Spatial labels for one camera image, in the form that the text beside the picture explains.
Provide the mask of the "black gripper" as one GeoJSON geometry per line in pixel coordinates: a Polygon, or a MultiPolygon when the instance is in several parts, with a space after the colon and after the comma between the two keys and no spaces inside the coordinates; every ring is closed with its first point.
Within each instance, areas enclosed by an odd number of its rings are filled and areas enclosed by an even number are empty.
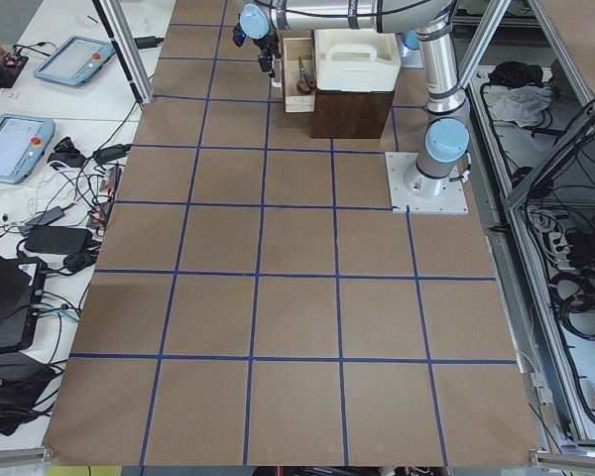
{"type": "Polygon", "coordinates": [[[258,63],[261,71],[269,74],[270,78],[280,78],[281,52],[278,34],[276,32],[270,32],[261,39],[253,39],[253,43],[260,50],[258,63]]]}

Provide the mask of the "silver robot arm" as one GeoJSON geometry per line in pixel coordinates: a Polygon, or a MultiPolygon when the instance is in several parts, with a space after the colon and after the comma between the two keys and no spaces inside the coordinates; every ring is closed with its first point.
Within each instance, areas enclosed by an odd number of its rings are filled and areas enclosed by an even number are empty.
{"type": "Polygon", "coordinates": [[[404,172],[415,196],[436,198],[469,143],[469,103],[460,84],[450,16],[453,1],[240,1],[236,31],[259,44],[262,57],[278,32],[370,29],[416,35],[427,90],[423,150],[404,172]]]}

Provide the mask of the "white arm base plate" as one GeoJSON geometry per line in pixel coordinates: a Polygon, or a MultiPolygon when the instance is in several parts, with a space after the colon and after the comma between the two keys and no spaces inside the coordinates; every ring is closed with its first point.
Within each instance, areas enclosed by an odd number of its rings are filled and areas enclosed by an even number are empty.
{"type": "Polygon", "coordinates": [[[446,178],[427,178],[417,169],[417,153],[385,154],[391,209],[394,213],[466,215],[467,201],[457,166],[446,178]]]}

